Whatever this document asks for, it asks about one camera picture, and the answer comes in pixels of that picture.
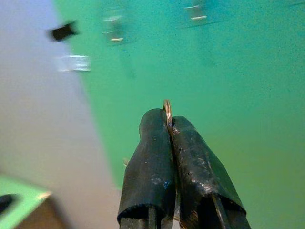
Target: transparent plastic piece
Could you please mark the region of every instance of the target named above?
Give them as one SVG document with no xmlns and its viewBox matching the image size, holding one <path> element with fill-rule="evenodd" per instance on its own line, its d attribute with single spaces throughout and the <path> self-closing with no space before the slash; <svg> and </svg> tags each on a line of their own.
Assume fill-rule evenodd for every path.
<svg viewBox="0 0 305 229">
<path fill-rule="evenodd" d="M 102 33 L 108 45 L 120 45 L 135 41 L 132 21 L 121 7 L 109 7 L 102 11 Z"/>
<path fill-rule="evenodd" d="M 230 19 L 230 1 L 178 0 L 172 3 L 178 27 L 201 26 Z"/>
<path fill-rule="evenodd" d="M 70 55 L 58 57 L 57 68 L 60 72 L 69 71 L 90 71 L 91 61 L 88 56 Z"/>
</svg>

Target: copper wire ring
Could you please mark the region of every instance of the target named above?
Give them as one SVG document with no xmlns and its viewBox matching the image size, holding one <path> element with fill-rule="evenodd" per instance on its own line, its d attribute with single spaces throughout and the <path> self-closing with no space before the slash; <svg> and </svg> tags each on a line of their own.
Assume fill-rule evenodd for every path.
<svg viewBox="0 0 305 229">
<path fill-rule="evenodd" d="M 172 109 L 171 109 L 171 104 L 168 99 L 165 99 L 163 101 L 163 110 L 166 113 L 166 124 L 167 124 L 167 129 L 171 133 L 173 131 L 173 123 L 172 123 Z"/>
</svg>

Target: green wall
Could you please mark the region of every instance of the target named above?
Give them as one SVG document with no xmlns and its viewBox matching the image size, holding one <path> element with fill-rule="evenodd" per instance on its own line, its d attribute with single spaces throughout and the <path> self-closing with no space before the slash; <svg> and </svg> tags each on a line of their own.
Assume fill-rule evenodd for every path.
<svg viewBox="0 0 305 229">
<path fill-rule="evenodd" d="M 223 20 L 182 28 L 179 1 L 56 0 L 88 55 L 82 80 L 119 186 L 142 115 L 170 99 L 230 174 L 254 229 L 305 227 L 305 12 L 282 1 L 218 1 Z M 103 8 L 123 5 L 134 42 L 109 46 Z"/>
</svg>

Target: white wall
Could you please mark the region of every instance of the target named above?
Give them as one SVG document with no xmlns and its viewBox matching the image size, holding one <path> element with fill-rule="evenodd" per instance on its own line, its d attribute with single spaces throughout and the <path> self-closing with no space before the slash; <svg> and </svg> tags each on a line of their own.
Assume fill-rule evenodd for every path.
<svg viewBox="0 0 305 229">
<path fill-rule="evenodd" d="M 71 53 L 46 36 L 55 12 L 52 0 L 0 3 L 0 170 L 52 190 L 75 229 L 117 228 L 120 194 L 80 78 L 54 64 Z"/>
</svg>

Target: black plastic piece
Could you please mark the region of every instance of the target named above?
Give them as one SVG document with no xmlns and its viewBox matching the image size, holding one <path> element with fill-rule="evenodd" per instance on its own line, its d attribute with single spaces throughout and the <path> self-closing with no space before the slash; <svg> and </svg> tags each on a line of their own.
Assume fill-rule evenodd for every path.
<svg viewBox="0 0 305 229">
<path fill-rule="evenodd" d="M 165 112 L 148 111 L 139 129 L 141 140 L 125 170 L 117 220 L 121 229 L 171 229 L 175 170 Z"/>
<path fill-rule="evenodd" d="M 0 196 L 0 214 L 4 212 L 13 202 L 15 198 L 12 194 Z"/>
<path fill-rule="evenodd" d="M 181 227 L 250 229 L 223 164 L 185 117 L 173 118 L 172 141 L 180 180 Z"/>
<path fill-rule="evenodd" d="M 74 29 L 75 23 L 76 23 L 76 21 L 73 21 L 73 22 L 67 23 L 57 29 L 49 31 L 51 38 L 57 42 L 61 42 L 70 36 L 79 34 Z"/>
</svg>

